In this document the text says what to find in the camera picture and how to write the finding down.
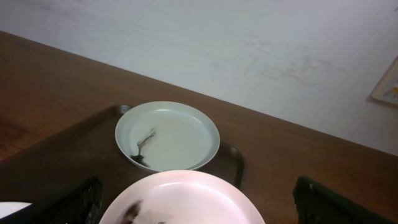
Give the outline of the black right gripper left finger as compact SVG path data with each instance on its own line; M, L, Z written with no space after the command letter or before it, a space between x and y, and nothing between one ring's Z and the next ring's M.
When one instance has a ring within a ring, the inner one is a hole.
M74 188L1 218L1 224L92 224L102 201L103 183L91 177Z

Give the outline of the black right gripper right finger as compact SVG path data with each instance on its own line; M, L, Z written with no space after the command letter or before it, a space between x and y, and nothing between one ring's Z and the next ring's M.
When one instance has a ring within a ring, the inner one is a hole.
M306 176L293 190L299 224L394 224Z

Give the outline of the cream white plate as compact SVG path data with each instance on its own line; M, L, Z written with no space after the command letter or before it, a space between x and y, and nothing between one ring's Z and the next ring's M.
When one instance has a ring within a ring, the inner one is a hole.
M0 203L0 218L4 218L11 215L19 210L22 210L30 206L27 202L1 202Z

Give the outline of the pale green plate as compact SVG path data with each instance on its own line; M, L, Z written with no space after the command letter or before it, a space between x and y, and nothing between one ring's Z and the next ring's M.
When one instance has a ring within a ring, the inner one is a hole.
M127 110L115 127L119 150L148 172L197 170L221 144L215 123L203 112L172 101L153 101Z

